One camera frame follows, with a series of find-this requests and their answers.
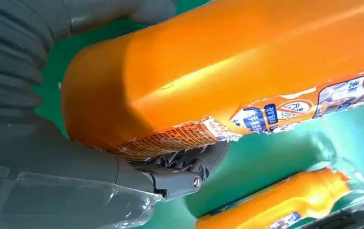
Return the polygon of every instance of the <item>gray machine part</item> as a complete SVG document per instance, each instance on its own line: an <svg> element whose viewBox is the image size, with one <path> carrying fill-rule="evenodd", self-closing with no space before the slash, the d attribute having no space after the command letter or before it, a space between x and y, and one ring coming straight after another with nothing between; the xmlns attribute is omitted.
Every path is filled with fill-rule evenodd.
<svg viewBox="0 0 364 229"><path fill-rule="evenodd" d="M171 7L158 10L148 1L0 0L0 229L92 229L146 213L150 203L136 193L153 192L153 180L115 155L66 139L35 114L41 99L33 89L59 39L125 17L152 24L176 10L173 0L157 0ZM29 179L35 174L42 179ZM63 180L105 188L57 185ZM115 194L112 185L139 191Z"/></svg>
<svg viewBox="0 0 364 229"><path fill-rule="evenodd" d="M154 192L161 194L165 201L171 201L195 193L202 187L199 174L171 168L147 170L154 183Z"/></svg>

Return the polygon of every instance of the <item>orange plastic bottle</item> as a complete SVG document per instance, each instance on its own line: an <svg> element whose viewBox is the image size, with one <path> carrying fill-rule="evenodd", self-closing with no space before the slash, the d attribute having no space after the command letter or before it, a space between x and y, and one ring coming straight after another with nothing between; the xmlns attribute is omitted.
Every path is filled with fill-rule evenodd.
<svg viewBox="0 0 364 229"><path fill-rule="evenodd" d="M307 217L327 216L351 190L349 178L323 168L300 172L198 220L197 229L284 229Z"/></svg>
<svg viewBox="0 0 364 229"><path fill-rule="evenodd" d="M364 0L217 0L83 50L63 118L74 140L142 159L364 104L358 77Z"/></svg>

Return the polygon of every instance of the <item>green surface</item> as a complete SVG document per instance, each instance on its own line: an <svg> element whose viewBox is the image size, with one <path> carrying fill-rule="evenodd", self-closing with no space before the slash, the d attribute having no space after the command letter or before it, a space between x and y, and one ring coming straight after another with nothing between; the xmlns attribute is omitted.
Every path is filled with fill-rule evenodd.
<svg viewBox="0 0 364 229"><path fill-rule="evenodd" d="M180 2L179 11L183 12L206 1ZM64 130L58 83L74 55L86 45L141 28L143 26L129 21L118 21L59 42L43 70L44 85L36 89L44 99L38 113ZM232 144L222 166L204 183L200 192L186 199L158 204L152 220L141 229L193 229L195 217L307 169L316 162L316 155L321 151L334 148L339 156L352 160L364 174L364 107L308 121L286 133L243 137Z"/></svg>

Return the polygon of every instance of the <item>label image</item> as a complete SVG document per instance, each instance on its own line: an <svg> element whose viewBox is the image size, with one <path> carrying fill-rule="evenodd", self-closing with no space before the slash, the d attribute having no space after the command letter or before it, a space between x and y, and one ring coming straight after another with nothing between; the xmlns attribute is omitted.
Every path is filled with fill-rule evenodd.
<svg viewBox="0 0 364 229"><path fill-rule="evenodd" d="M277 110L275 104L268 104L265 106L265 114L266 118L268 119L268 124L275 124L278 122L277 119Z"/></svg>
<svg viewBox="0 0 364 229"><path fill-rule="evenodd" d="M250 131L261 132L266 130L265 119L262 110L256 107L248 107L240 110L233 118L237 126L245 126Z"/></svg>
<svg viewBox="0 0 364 229"><path fill-rule="evenodd" d="M273 224L268 226L267 229L286 229L294 223L298 222L299 220L301 220L301 216L298 212L295 211L292 214L274 222Z"/></svg>
<svg viewBox="0 0 364 229"><path fill-rule="evenodd" d="M270 127L270 132L273 134L294 130L295 126L300 123L288 123L285 125L274 125Z"/></svg>
<svg viewBox="0 0 364 229"><path fill-rule="evenodd" d="M295 118L309 112L312 106L308 100L291 100L277 108L277 116L279 119Z"/></svg>
<svg viewBox="0 0 364 229"><path fill-rule="evenodd" d="M314 118L363 105L364 77L360 77L322 89Z"/></svg>
<svg viewBox="0 0 364 229"><path fill-rule="evenodd" d="M242 135L228 131L212 117L201 122L186 122L144 138L136 138L115 149L129 160L145 160L154 155L191 149L219 141L237 141Z"/></svg>

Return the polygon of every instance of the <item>warning symbol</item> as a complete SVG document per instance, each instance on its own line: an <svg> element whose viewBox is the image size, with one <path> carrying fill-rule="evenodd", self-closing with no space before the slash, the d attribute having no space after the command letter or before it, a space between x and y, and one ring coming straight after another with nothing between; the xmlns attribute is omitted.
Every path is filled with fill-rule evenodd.
<svg viewBox="0 0 364 229"><path fill-rule="evenodd" d="M308 100L291 100L277 108L278 119L296 118L311 110L313 104Z"/></svg>

